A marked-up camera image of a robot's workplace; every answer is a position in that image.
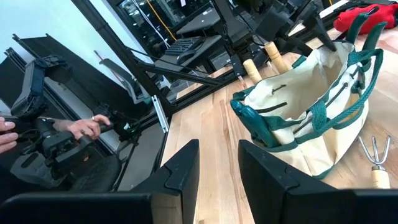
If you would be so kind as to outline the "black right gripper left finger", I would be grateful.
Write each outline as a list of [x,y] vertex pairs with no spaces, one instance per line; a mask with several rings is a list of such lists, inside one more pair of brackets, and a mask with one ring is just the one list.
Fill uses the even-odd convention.
[[0,224],[193,224],[200,145],[192,139],[127,192],[35,192],[0,206]]

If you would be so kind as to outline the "black aluminium table frame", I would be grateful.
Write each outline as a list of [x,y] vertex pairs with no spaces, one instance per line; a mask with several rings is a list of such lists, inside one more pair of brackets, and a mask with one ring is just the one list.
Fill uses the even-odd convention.
[[[236,81],[239,77],[245,76],[246,72],[237,72],[236,69],[243,69],[243,63],[238,62],[232,69],[222,73],[216,78],[211,77],[196,77],[185,72],[178,72],[170,68],[157,66],[146,63],[134,56],[134,49],[124,45],[112,28],[106,23],[100,13],[95,9],[94,5],[89,0],[72,0],[72,3],[83,13],[90,24],[96,29],[97,33],[106,41],[112,48],[121,61],[127,66],[130,72],[134,73],[137,82],[142,85],[143,89],[149,96],[156,96],[159,99],[157,105],[164,109],[164,115],[172,115],[196,101],[208,96],[209,94],[223,88],[226,85]],[[331,22],[331,16],[321,18],[323,23],[325,21]],[[298,24],[290,33],[290,36],[298,37],[304,41],[313,39],[313,35],[302,25]],[[171,103],[166,96],[157,87],[155,82],[149,77],[152,72],[158,75],[172,77],[174,79],[191,81],[200,84],[200,87],[191,91],[187,95],[179,98],[176,102]]]

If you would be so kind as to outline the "wooden tool handle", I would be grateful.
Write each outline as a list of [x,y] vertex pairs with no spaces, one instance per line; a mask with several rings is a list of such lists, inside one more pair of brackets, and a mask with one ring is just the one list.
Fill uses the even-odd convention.
[[252,59],[247,59],[243,62],[243,66],[249,75],[250,79],[252,80],[253,84],[257,85],[261,80],[262,77],[254,64],[254,61]]

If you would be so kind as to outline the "cream gardening bag green trim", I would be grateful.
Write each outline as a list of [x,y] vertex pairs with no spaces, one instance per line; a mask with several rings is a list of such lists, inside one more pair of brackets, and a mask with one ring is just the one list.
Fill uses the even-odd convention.
[[368,115],[384,53],[376,43],[386,23],[373,26],[356,50],[354,42],[367,20],[366,14],[358,15],[346,38],[335,40],[335,52],[321,46],[288,72],[232,98],[258,112],[280,143],[261,148],[316,179],[344,156]]

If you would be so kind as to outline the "black keyboard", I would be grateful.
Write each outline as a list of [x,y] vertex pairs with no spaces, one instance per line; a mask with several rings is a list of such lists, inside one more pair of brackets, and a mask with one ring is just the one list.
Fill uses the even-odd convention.
[[189,50],[196,50],[205,41],[204,37],[189,37],[178,39],[168,49],[165,54],[169,56],[179,56]]

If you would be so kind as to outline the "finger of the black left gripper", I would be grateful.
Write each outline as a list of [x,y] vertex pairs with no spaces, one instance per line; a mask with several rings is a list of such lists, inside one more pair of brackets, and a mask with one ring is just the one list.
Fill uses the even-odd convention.
[[308,57],[313,50],[300,39],[296,37],[289,37],[286,35],[276,36],[276,47],[279,49],[279,52],[283,54],[292,52],[295,54],[304,55],[306,57]]
[[330,39],[327,31],[323,25],[322,19],[319,15],[311,15],[303,20],[303,25],[310,29],[311,32],[318,38],[323,45],[328,47],[331,51],[336,51],[334,42]]

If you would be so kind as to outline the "black office chair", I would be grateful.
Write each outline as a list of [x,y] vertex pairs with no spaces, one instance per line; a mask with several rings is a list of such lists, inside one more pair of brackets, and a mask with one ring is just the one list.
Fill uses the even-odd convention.
[[45,190],[109,192],[112,191],[121,171],[116,156],[88,158],[60,170],[48,167],[38,152],[20,156],[11,167],[19,179],[36,184]]

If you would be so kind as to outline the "green-handled pruning shears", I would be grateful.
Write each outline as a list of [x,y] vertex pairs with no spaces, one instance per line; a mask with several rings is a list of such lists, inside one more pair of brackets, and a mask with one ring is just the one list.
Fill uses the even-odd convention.
[[280,146],[279,141],[258,112],[237,100],[231,100],[230,105],[239,120],[249,131],[254,144],[267,148]]

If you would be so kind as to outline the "person's hand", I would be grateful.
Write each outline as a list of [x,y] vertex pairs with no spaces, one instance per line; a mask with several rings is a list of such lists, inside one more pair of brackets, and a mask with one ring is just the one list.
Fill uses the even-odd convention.
[[18,134],[12,132],[15,123],[0,117],[0,154],[9,151],[17,145]]
[[109,126],[111,122],[107,117],[98,114],[90,119],[73,121],[71,124],[66,126],[66,130],[71,132],[76,140],[79,140],[83,136],[88,136],[95,140],[101,134],[101,124]]

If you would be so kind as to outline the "black computer mouse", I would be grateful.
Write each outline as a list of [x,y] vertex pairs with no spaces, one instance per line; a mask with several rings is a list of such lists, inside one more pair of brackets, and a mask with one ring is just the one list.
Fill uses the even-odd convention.
[[186,52],[180,54],[177,57],[176,63],[180,65],[180,64],[186,62],[188,59],[192,58],[195,54],[196,54],[195,50],[187,50]]

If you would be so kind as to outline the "wooden-handled hand cultivator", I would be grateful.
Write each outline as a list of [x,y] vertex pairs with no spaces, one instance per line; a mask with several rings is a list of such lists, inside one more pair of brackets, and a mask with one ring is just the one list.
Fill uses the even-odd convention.
[[371,177],[372,177],[372,181],[373,181],[373,187],[375,189],[390,189],[390,187],[391,187],[390,180],[389,180],[389,174],[388,174],[387,170],[385,169],[385,167],[383,166],[383,164],[387,160],[387,156],[389,153],[389,146],[391,144],[391,139],[392,138],[390,136],[387,136],[386,143],[384,146],[383,155],[381,158],[379,158],[377,142],[376,142],[376,138],[374,136],[372,137],[372,144],[373,144],[373,151],[374,151],[373,157],[370,155],[362,138],[360,136],[358,136],[358,138],[357,138],[357,141],[359,141],[366,158],[373,164],[373,166],[371,168],[372,169]]

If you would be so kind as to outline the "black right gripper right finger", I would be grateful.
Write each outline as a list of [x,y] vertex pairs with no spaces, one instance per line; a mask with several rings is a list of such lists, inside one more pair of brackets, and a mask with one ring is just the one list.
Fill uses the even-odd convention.
[[398,224],[398,190],[339,190],[247,140],[238,160],[255,224]]

